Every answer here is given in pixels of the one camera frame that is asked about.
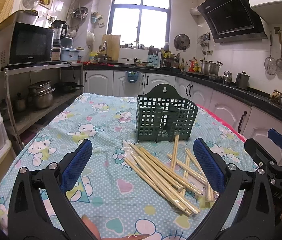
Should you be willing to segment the left hand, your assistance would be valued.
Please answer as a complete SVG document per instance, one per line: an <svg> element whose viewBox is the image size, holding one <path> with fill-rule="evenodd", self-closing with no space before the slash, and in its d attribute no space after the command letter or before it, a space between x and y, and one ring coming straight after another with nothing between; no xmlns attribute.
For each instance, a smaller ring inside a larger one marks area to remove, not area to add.
<svg viewBox="0 0 282 240"><path fill-rule="evenodd" d="M121 238L101 238L96 225L86 215L83 215L81 219L85 226L92 232L92 234L100 240L142 240L149 237L149 235L129 235Z"/></svg>

